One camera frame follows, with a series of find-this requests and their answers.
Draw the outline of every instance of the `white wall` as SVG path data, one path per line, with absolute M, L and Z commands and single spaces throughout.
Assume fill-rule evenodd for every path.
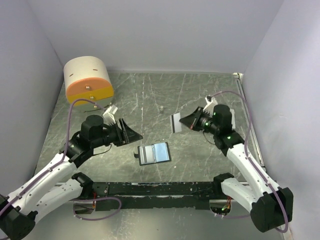
M 295 240 L 319 239 L 320 1 L 285 0 L 244 74 L 270 175 L 294 195 Z
M 28 3 L 1 0 L 1 194 L 33 175 L 62 77 L 59 59 Z
M 243 72 L 283 0 L 28 0 L 63 64 Z

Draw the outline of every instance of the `gray wall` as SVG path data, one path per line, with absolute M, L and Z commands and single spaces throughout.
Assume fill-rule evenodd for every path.
M 109 70 L 243 72 L 282 0 L 28 0 L 62 63 Z
M 244 74 L 267 170 L 294 194 L 295 240 L 319 239 L 320 1 L 285 0 Z
M 0 1 L 0 193 L 36 167 L 63 80 L 62 66 L 23 0 Z

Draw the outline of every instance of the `marble tabletop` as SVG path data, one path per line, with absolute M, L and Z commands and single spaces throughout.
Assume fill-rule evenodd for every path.
M 118 107 L 115 118 L 124 118 L 130 128 L 143 135 L 143 139 L 125 146 L 115 147 L 105 154 L 92 157 L 78 170 L 95 182 L 179 182 L 212 181 L 216 175 L 231 173 L 244 181 L 239 170 L 220 150 L 209 144 L 204 136 L 187 127 L 172 133 L 170 116 L 189 115 L 198 106 L 206 105 L 205 96 L 223 90 L 239 93 L 239 83 L 232 74 L 221 73 L 110 73 L 114 88 L 112 103 Z M 248 129 L 241 99 L 225 93 L 215 99 L 235 111 L 236 131 L 243 137 Z M 65 87 L 61 88 L 50 122 L 36 173 L 58 152 L 66 141 L 69 103 Z M 87 116 L 101 115 L 102 111 L 81 112 L 74 109 L 70 134 L 80 130 Z M 140 166 L 134 158 L 137 147 L 168 142 L 172 161 Z M 256 146 L 250 141 L 249 149 L 257 158 Z

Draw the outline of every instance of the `gray marble table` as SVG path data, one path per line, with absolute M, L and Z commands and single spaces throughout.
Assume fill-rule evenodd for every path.
M 143 139 L 122 147 L 114 146 L 109 152 L 86 161 L 79 171 L 95 182 L 212 181 L 216 175 L 226 172 L 244 180 L 235 165 L 201 133 L 187 127 L 179 133 L 171 132 L 170 115 L 178 112 L 182 117 L 189 115 L 198 106 L 206 105 L 205 96 L 218 91 L 238 93 L 239 84 L 232 74 L 110 73 L 109 76 L 115 91 L 113 104 L 119 108 L 115 117 L 124 118 L 129 127 L 143 135 Z M 248 124 L 240 98 L 225 93 L 217 96 L 216 101 L 235 110 L 236 130 L 244 137 Z M 62 86 L 36 173 L 66 141 L 69 106 Z M 78 131 L 81 123 L 92 114 L 101 115 L 102 111 L 81 112 L 75 108 L 70 134 Z M 137 146 L 160 142 L 169 143 L 172 161 L 140 166 L 133 155 Z M 249 147 L 254 154 L 255 146 L 250 143 Z

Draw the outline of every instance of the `purple cable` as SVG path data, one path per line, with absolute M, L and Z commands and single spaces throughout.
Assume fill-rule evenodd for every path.
M 281 228 L 278 228 L 276 227 L 275 229 L 280 232 L 280 233 L 286 233 L 289 229 L 289 220 L 288 220 L 288 216 L 287 216 L 287 213 L 286 213 L 286 209 L 283 205 L 283 203 L 281 202 L 280 200 L 280 197 L 278 195 L 278 193 L 276 192 L 276 190 L 274 189 L 274 187 L 269 183 L 268 179 L 265 177 L 265 175 L 260 171 L 260 169 L 255 165 L 254 161 L 251 159 L 251 157 L 249 157 L 249 153 L 248 153 L 248 140 L 249 140 L 249 135 L 250 135 L 250 131 L 251 131 L 251 126 L 252 126 L 252 115 L 251 115 L 251 112 L 249 110 L 249 107 L 248 107 L 248 104 L 247 104 L 247 101 L 246 99 L 234 92 L 234 91 L 219 91 L 217 93 L 215 93 L 214 95 L 212 95 L 211 97 L 215 97 L 217 95 L 220 95 L 220 94 L 224 94 L 224 93 L 231 93 L 231 94 L 235 94 L 237 95 L 238 97 L 240 97 L 243 101 L 243 103 L 246 105 L 246 108 L 248 109 L 248 117 L 249 117 L 249 126 L 248 126 L 248 130 L 246 132 L 246 135 L 245 135 L 245 138 L 244 138 L 244 152 L 245 152 L 245 155 L 246 157 L 248 158 L 249 162 L 251 163 L 251 165 L 254 167 L 254 169 L 257 171 L 257 173 L 261 176 L 261 178 L 264 180 L 264 182 L 269 186 L 269 188 L 271 189 L 272 193 L 274 194 L 276 200 L 278 201 L 279 203 L 279 206 L 281 208 L 281 212 L 283 214 L 283 218 L 284 218 L 284 224 L 285 224 L 285 227 L 284 229 L 282 230 Z M 244 216 L 230 216 L 230 217 L 227 217 L 229 219 L 236 219 L 236 218 L 245 218 L 245 216 L 250 216 L 250 215 L 244 215 Z
M 87 203 L 87 202 L 97 202 L 97 201 L 103 201 L 103 200 L 116 200 L 119 202 L 119 207 L 118 209 L 111 213 L 110 215 L 108 216 L 104 216 L 104 217 L 100 217 L 100 218 L 85 218 L 85 217 L 80 217 L 76 214 L 76 209 L 75 209 L 75 206 L 73 206 L 73 215 L 77 218 L 77 219 L 80 219 L 80 220 L 85 220 L 85 221 L 100 221 L 100 220 L 105 220 L 105 219 L 108 219 L 108 218 L 111 218 L 112 216 L 116 215 L 117 213 L 120 212 L 120 209 L 121 209 L 121 206 L 122 206 L 122 203 L 121 203 L 121 200 L 119 198 L 116 198 L 116 197 L 112 197 L 112 196 L 106 196 L 106 197 L 102 197 L 102 198 L 97 198 L 97 199 L 88 199 L 88 200 L 73 200 L 74 202 L 81 202 L 81 203 Z
M 70 122 L 71 122 L 71 112 L 72 112 L 72 109 L 75 105 L 76 102 L 78 101 L 86 101 L 86 102 L 89 102 L 91 104 L 94 104 L 96 106 L 98 106 L 100 109 L 102 110 L 105 110 L 105 108 L 101 105 L 99 105 L 98 103 L 94 102 L 94 101 L 91 101 L 91 100 L 88 100 L 88 99 L 85 99 L 85 98 L 79 98 L 75 101 L 73 101 L 73 103 L 70 105 L 70 108 L 69 108 L 69 112 L 68 112 L 68 118 L 67 118 L 67 125 L 66 125 L 66 140 L 65 140 L 65 146 L 64 146 L 64 151 L 63 151 L 63 156 L 61 158 L 60 161 L 58 161 L 56 164 L 54 164 L 51 169 L 54 169 L 56 168 L 57 166 L 59 166 L 60 164 L 63 163 L 63 161 L 65 160 L 65 157 L 67 155 L 67 150 L 68 150 L 68 141 L 69 141 L 69 136 L 70 136 Z M 24 188 L 24 190 L 22 190 L 18 196 L 16 196 L 15 198 L 13 198 L 10 202 L 8 202 L 7 205 L 4 206 L 4 208 L 0 211 L 0 216 L 12 205 L 14 204 L 21 196 L 23 196 L 27 191 L 29 191 L 37 182 L 39 182 L 43 177 L 44 175 L 46 175 L 47 173 L 49 173 L 50 171 L 49 170 L 45 170 L 44 172 L 42 172 L 38 177 L 36 177 L 32 182 L 30 182 L 30 184 L 28 186 L 26 186 Z

